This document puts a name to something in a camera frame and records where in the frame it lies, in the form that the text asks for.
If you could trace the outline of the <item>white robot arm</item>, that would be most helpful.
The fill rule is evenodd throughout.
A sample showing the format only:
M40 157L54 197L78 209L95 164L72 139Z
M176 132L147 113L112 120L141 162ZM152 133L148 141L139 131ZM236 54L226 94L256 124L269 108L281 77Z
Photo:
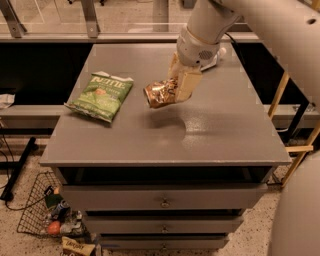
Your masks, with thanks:
M197 0L168 72L178 79L177 100L190 97L194 85L186 77L214 64L222 36L239 18L278 57L304 95L319 105L319 13L298 0ZM303 154L297 161L286 175L268 256L320 256L320 152Z

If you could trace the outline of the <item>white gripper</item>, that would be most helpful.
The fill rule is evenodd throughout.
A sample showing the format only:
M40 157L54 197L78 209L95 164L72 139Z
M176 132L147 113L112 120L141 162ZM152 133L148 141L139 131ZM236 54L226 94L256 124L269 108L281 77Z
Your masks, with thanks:
M210 64L220 49L220 44L207 44L194 37L186 26L177 39L177 53L174 53L168 68L168 79L178 79L176 102L188 100L202 79L200 68Z

